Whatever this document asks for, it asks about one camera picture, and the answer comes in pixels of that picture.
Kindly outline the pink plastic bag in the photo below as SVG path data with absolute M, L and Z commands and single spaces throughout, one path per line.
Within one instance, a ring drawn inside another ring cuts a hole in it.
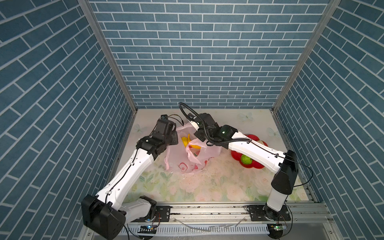
M 189 174 L 205 168 L 211 158 L 218 157 L 221 147 L 208 146 L 200 141 L 194 133 L 196 129 L 188 123 L 176 129 L 179 143 L 166 150 L 165 165 L 168 172 Z

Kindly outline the green fake kiwi half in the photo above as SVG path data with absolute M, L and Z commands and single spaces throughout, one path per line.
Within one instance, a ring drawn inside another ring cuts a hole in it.
M 242 155 L 240 161 L 243 165 L 246 165 L 246 166 L 251 165 L 253 162 L 253 160 L 246 155 Z

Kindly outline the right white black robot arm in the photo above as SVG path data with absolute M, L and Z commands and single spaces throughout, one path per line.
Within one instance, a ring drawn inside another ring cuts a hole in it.
M 229 125 L 220 127 L 212 116 L 206 113 L 197 114 L 195 117 L 188 114 L 187 119 L 197 130 L 195 136 L 199 140 L 206 140 L 214 146 L 243 154 L 275 174 L 263 211 L 269 220 L 277 220 L 286 199 L 295 187 L 299 171 L 297 155 L 293 151 L 284 153 L 264 146 Z

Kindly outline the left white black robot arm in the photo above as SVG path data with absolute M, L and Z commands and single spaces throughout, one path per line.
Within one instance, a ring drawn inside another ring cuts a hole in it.
M 176 124 L 162 115 L 150 135 L 141 138 L 132 156 L 107 185 L 81 202 L 84 225 L 107 240 L 137 219 L 152 222 L 156 218 L 156 201 L 141 196 L 124 205 L 123 201 L 141 174 L 168 146 L 178 144 Z

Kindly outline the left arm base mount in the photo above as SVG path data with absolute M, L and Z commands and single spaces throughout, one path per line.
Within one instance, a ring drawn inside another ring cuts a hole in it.
M 169 222 L 171 206 L 150 207 L 149 213 L 137 219 L 138 222 Z

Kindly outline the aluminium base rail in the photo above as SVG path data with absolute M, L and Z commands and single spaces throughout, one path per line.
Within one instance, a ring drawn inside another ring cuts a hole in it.
M 252 222 L 246 211 L 248 205 L 264 205 L 262 203 L 213 203 L 213 204 L 170 204 L 158 203 L 157 206 L 171 206 L 169 222 L 183 223 L 219 223 L 229 224 L 236 221 Z M 332 221 L 330 212 L 325 204 L 312 202 L 286 203 L 291 213 L 290 221 L 280 223 L 326 223 Z M 277 223 L 276 221 L 262 221 L 256 223 Z

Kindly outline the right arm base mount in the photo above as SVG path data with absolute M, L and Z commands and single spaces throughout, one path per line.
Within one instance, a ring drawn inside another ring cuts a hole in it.
M 290 221 L 291 213 L 286 205 L 283 205 L 279 212 L 274 211 L 267 205 L 248 205 L 246 211 L 250 214 L 252 222 L 262 221 Z

